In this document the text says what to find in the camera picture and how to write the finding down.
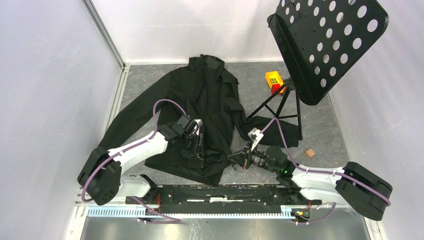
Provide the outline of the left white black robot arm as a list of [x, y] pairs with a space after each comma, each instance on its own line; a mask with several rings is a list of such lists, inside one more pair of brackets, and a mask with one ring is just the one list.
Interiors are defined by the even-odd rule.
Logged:
[[153, 203], [157, 190], [146, 177], [124, 176], [133, 166], [166, 151], [176, 151], [187, 159], [188, 167], [204, 166], [203, 122], [184, 114], [176, 122], [156, 126], [149, 135], [127, 145], [105, 150], [95, 148], [82, 168], [77, 182], [83, 188], [83, 202], [103, 206], [115, 197], [139, 197], [145, 204]]

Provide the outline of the black perforated music stand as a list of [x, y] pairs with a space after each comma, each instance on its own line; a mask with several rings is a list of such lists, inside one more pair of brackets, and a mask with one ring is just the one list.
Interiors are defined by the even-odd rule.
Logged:
[[296, 103], [316, 106], [385, 33], [376, 0], [281, 0], [266, 19]]

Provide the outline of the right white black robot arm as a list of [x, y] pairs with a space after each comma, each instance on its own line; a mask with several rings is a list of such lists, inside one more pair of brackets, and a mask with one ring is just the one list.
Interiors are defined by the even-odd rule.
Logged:
[[357, 162], [336, 168], [308, 167], [294, 164], [279, 146], [259, 152], [247, 145], [228, 160], [245, 170], [254, 165], [274, 173], [281, 185], [290, 188], [288, 196], [295, 204], [319, 200], [348, 205], [374, 221], [383, 219], [393, 191], [387, 181]]

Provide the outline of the aluminium frame rail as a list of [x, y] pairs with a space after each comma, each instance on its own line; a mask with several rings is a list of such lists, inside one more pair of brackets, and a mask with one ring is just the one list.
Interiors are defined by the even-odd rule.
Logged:
[[349, 205], [356, 210], [374, 209], [382, 203], [374, 192], [351, 182], [342, 183], [332, 189], [316, 187], [284, 187], [276, 184], [239, 184], [239, 185], [149, 185], [136, 186], [135, 192], [129, 189], [106, 189], [96, 196], [81, 193], [83, 203], [103, 206], [113, 201], [135, 204], [136, 196], [146, 204], [174, 206], [184, 202], [200, 203], [262, 203], [267, 205], [319, 205], [338, 203]]

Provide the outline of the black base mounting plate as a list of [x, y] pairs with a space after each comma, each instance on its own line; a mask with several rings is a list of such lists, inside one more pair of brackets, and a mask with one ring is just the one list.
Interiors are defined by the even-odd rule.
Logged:
[[153, 187], [142, 197], [162, 214], [277, 213], [281, 206], [321, 205], [308, 200], [297, 188], [278, 184], [171, 185]]

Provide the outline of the yellow and red toy block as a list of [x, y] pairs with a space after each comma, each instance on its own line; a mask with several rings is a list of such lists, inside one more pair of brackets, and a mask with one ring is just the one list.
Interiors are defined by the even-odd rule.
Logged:
[[274, 94], [284, 85], [284, 81], [278, 71], [270, 71], [265, 74], [265, 79], [270, 87], [271, 93]]

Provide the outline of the black zip jacket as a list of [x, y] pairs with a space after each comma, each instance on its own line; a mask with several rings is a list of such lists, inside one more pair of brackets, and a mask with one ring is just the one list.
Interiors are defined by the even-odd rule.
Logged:
[[270, 118], [247, 118], [240, 103], [238, 80], [218, 57], [191, 57], [187, 66], [172, 70], [153, 83], [114, 118], [99, 146], [109, 150], [120, 147], [159, 111], [158, 124], [178, 120], [183, 112], [203, 122], [204, 164], [192, 168], [177, 150], [167, 150], [145, 161], [149, 168], [206, 185], [219, 184], [230, 165], [228, 155], [234, 131], [248, 140], [248, 133], [263, 129], [260, 143], [266, 146], [299, 145], [299, 131], [294, 124]]

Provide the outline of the small brown wooden block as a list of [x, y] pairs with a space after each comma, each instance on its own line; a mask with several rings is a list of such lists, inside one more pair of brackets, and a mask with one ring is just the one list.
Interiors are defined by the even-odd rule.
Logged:
[[316, 155], [316, 152], [313, 149], [308, 149], [305, 151], [305, 155], [307, 158], [312, 158]]

